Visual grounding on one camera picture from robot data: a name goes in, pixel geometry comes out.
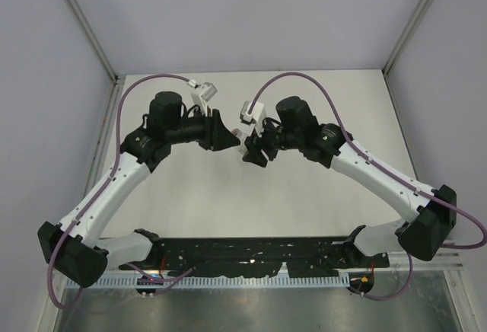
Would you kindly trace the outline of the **translucent weekly pill organizer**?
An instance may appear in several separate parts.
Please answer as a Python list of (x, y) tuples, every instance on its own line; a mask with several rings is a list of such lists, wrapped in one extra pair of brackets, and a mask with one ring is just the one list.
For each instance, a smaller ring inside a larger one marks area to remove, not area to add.
[(247, 150), (247, 147), (244, 145), (244, 144), (240, 144), (236, 150), (242, 155), (244, 156), (246, 153), (248, 153), (248, 150)]

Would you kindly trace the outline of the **clear pill bottle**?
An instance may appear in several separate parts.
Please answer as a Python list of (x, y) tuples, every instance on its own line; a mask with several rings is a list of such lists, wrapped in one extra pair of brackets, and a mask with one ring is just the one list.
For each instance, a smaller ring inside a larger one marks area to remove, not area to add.
[(240, 131), (238, 128), (233, 129), (231, 133), (238, 139), (242, 139), (244, 137), (244, 133)]

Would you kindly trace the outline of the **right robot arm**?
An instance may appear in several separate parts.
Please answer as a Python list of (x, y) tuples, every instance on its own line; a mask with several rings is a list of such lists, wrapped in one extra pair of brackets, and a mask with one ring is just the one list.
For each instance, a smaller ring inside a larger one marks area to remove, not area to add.
[(456, 225), (449, 207), (455, 192), (423, 184), (372, 157), (349, 132), (333, 123), (319, 123), (306, 101), (291, 96), (276, 105), (277, 120), (261, 103), (245, 102), (240, 121), (252, 132), (244, 141), (243, 161), (264, 168), (278, 152), (298, 150), (307, 160), (332, 169), (378, 196), (399, 214), (382, 225), (359, 225), (347, 238), (345, 260), (360, 267), (372, 256), (405, 251), (430, 261)]

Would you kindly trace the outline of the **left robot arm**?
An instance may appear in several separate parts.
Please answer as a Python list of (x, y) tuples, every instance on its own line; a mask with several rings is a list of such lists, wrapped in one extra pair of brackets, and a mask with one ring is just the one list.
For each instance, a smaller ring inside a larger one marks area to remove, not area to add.
[(92, 286), (108, 269), (140, 263), (157, 268), (163, 258), (160, 238), (144, 229), (127, 236), (101, 237), (129, 194), (169, 156), (172, 145), (197, 142), (218, 152), (238, 146), (217, 109), (183, 114), (182, 97), (159, 92), (143, 124), (119, 145), (116, 160), (90, 193), (57, 224), (45, 222), (37, 232), (48, 271), (59, 271), (82, 288)]

